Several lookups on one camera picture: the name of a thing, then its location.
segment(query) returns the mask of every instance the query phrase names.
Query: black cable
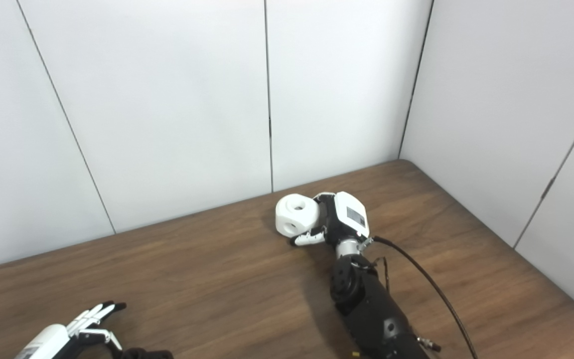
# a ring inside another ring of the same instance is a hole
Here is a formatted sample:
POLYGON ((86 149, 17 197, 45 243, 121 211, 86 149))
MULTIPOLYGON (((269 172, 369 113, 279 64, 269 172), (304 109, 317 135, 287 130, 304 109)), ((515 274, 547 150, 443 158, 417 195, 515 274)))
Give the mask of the black cable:
POLYGON ((389 265, 387 264, 387 257, 376 258, 376 260, 373 262, 373 266, 377 266, 378 261, 380 261, 380 259, 382 259, 382 262, 385 264, 385 280, 387 281, 387 293, 391 295, 391 291, 389 290, 389 265))
POLYGON ((453 318, 454 318, 455 322, 457 323, 458 328, 460 328, 460 332, 462 332, 462 336, 464 337, 464 340, 466 341, 466 345, 469 346, 471 356, 473 357, 473 359, 478 359, 478 355, 475 352, 475 348, 473 347, 473 343, 471 341, 471 338, 469 338, 469 333, 467 333, 466 329, 464 328, 464 323, 462 323, 462 321, 460 320, 460 317, 455 312, 455 309, 453 308, 453 305, 451 305, 451 302, 449 302, 449 300, 446 298, 446 295, 444 295, 444 292, 442 291, 442 289, 440 289, 440 287, 437 285, 437 283, 435 283, 433 278, 431 278, 431 275, 429 275, 427 273, 427 271, 424 270, 424 268, 422 268, 422 266, 417 261, 415 261, 415 259, 413 259, 413 257, 411 257, 407 252, 405 252, 402 248, 398 247, 397 245, 395 245, 391 241, 384 239, 382 237, 378 237, 378 236, 374 236, 373 240, 375 242, 382 243, 383 245, 388 245, 389 247, 400 252, 400 254, 405 256, 406 259, 408 259, 415 266, 415 268, 417 268, 422 273, 422 275, 424 275, 424 277, 429 281, 429 283, 431 283, 431 286, 433 286, 433 289, 435 289, 435 291, 437 291, 438 295, 440 295, 440 298, 442 298, 442 300, 444 301, 444 304, 449 309, 449 312, 451 312, 451 315, 453 315, 453 318))

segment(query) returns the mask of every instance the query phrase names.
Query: white robotic hand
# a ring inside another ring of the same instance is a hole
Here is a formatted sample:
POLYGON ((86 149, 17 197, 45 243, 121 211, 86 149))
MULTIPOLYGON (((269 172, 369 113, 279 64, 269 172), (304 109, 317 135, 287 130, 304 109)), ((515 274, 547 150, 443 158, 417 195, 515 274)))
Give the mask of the white robotic hand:
POLYGON ((83 311, 67 326, 53 324, 42 330, 14 359, 74 359, 88 346, 105 344, 117 359, 123 348, 117 338, 99 325, 125 303, 104 302, 83 311))
POLYGON ((289 208, 284 210, 285 198, 289 196, 292 195, 283 197, 276 205, 276 229, 285 234, 282 226, 290 223, 298 224, 292 225, 293 228, 303 229, 301 233, 290 237, 291 245, 300 247, 327 242, 337 247, 341 254, 346 254, 349 245, 344 243, 340 246, 343 239, 346 237, 357 238, 355 242, 360 245, 369 237, 369 223, 367 223, 365 207, 349 193, 344 191, 338 193, 322 192, 309 199, 319 206, 319 210, 309 212, 310 216, 319 216, 320 218, 303 218, 303 214, 298 211, 290 211, 289 208))

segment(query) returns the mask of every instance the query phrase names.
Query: panel seam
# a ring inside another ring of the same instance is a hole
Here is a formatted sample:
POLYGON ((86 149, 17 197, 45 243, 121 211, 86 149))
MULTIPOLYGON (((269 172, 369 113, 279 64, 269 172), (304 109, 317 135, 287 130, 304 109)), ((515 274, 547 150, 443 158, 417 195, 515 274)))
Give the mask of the panel seam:
POLYGON ((517 245, 522 240, 522 237, 524 237, 524 233, 526 233, 526 230, 528 229, 529 225, 531 225, 531 222, 533 222, 533 218, 535 218, 535 214, 540 209, 540 206, 542 206, 542 202, 544 202, 544 198, 546 198, 546 195, 549 194, 549 191, 551 190, 551 188, 553 186, 553 182, 555 182, 555 180, 557 179, 558 175, 560 174, 560 171, 562 170, 562 168, 566 164, 568 157, 570 156, 573 149, 574 149, 574 140, 573 140, 573 143, 570 145, 570 148, 568 149, 566 155, 564 156, 564 159, 562 159, 560 166, 558 166, 558 169, 555 171, 555 175, 553 175, 553 178, 547 184, 547 188, 545 189, 544 193, 542 193, 542 196, 540 197, 540 200, 537 203, 537 206, 535 206, 535 209, 533 209, 533 213, 531 213, 531 216, 529 217, 528 222, 526 222, 526 225, 524 225, 524 229, 522 229, 522 232, 520 232, 519 237, 517 237, 517 241, 515 241, 515 245, 513 245, 513 249, 517 249, 517 245))
POLYGON ((50 76, 50 71, 48 71, 48 66, 46 66, 45 60, 43 59, 43 55, 41 55, 41 51, 39 50, 39 45, 37 44, 37 41, 34 38, 34 34, 32 33, 32 29, 30 29, 30 23, 28 23, 28 19, 26 18, 25 13, 23 12, 23 7, 21 6, 21 3, 19 2, 19 0, 15 0, 15 1, 16 1, 16 5, 19 7, 19 11, 21 12, 21 16, 23 17, 23 22, 25 22, 25 26, 27 27, 28 32, 30 33, 30 38, 32 39, 32 43, 34 44, 34 48, 37 50, 37 54, 39 55, 39 59, 41 59, 41 64, 43 65, 43 70, 45 70, 46 75, 48 76, 48 80, 50 81, 50 86, 52 86, 52 91, 54 91, 54 95, 57 98, 57 102, 59 102, 59 107, 61 107, 61 112, 63 113, 63 116, 65 117, 66 122, 68 123, 68 127, 70 128, 70 133, 72 134, 72 137, 75 139, 75 144, 77 145, 77 149, 79 150, 79 153, 81 154, 81 158, 83 159, 84 164, 86 165, 86 170, 88 172, 88 175, 90 176, 90 179, 92 180, 94 190, 96 191, 96 194, 99 196, 99 200, 100 200, 101 205, 103 207, 103 211, 105 212, 105 216, 107 216, 108 222, 110 223, 110 227, 112 227, 112 232, 114 232, 114 234, 117 234, 117 231, 114 228, 114 224, 112 223, 112 219, 110 218, 110 214, 108 212, 108 209, 105 206, 105 202, 103 201, 103 198, 102 198, 101 193, 99 191, 99 187, 97 186, 96 181, 94 180, 94 177, 92 175, 92 171, 90 170, 90 166, 87 163, 86 156, 84 156, 84 152, 83 152, 83 150, 81 150, 81 145, 79 144, 79 141, 77 139, 77 135, 75 134, 75 130, 72 128, 72 124, 70 123, 70 118, 68 117, 68 114, 66 113, 66 109, 63 106, 63 102, 61 101, 61 96, 59 96, 59 93, 57 92, 57 88, 54 84, 54 81, 52 80, 52 76, 50 76))
POLYGON ((422 65, 422 55, 424 55, 424 46, 427 42, 427 35, 429 33, 429 24, 431 23, 431 15, 433 14, 433 3, 435 0, 431 0, 431 7, 429 7, 429 16, 427 18, 427 26, 424 28, 424 38, 422 39, 422 48, 420 49, 420 56, 418 58, 418 66, 415 70, 415 78, 413 79, 413 88, 411 90, 411 97, 409 99, 409 106, 407 108, 407 114, 405 118, 405 127, 403 127, 403 136, 400 138, 400 148, 398 149, 398 159, 400 159, 403 152, 403 143, 405 143, 405 134, 407 130, 407 124, 409 122, 409 116, 411 114, 411 106, 413 104, 413 95, 415 95, 415 88, 418 84, 418 75, 420 74, 420 66, 422 65))
POLYGON ((265 11, 265 64, 267 70, 267 114, 269 116, 269 176, 272 186, 272 193, 274 193, 274 148, 272 141, 272 97, 271 88, 269 86, 269 35, 267 30, 267 0, 264 0, 265 11))

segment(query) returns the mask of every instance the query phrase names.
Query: robotic arm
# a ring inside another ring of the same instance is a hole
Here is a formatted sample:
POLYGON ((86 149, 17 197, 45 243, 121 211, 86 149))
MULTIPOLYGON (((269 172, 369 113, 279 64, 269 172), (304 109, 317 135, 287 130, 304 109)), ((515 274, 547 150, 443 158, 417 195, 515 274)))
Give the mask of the robotic arm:
POLYGON ((439 346, 413 333, 405 313, 378 280, 374 264, 362 255, 373 241, 364 205, 343 191, 313 199, 322 214, 318 225, 291 237, 290 243, 325 242, 335 248, 330 293, 360 350, 371 359, 429 359, 424 349, 439 352, 439 346))
POLYGON ((141 348, 124 351, 112 332, 99 325, 110 314, 126 308, 125 303, 104 302, 83 311, 68 325, 47 326, 14 359, 75 359, 93 345, 103 344, 112 359, 174 359, 170 352, 146 352, 141 348))

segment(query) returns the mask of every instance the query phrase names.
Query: wooden table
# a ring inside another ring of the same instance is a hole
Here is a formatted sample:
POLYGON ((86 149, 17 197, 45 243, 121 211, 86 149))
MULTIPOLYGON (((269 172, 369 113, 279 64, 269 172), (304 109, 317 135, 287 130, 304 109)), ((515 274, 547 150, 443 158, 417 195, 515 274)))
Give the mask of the wooden table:
MULTIPOLYGON (((177 359, 350 359, 355 349, 328 295, 335 259, 324 245, 292 248, 274 229, 287 193, 348 191, 372 233, 433 275, 481 359, 574 359, 574 302, 413 164, 396 161, 131 230, 0 266, 0 359, 51 323, 105 300, 125 347, 177 359)), ((450 314, 401 255, 392 295, 443 359, 468 358, 450 314)), ((108 358, 101 349, 81 358, 108 358)))

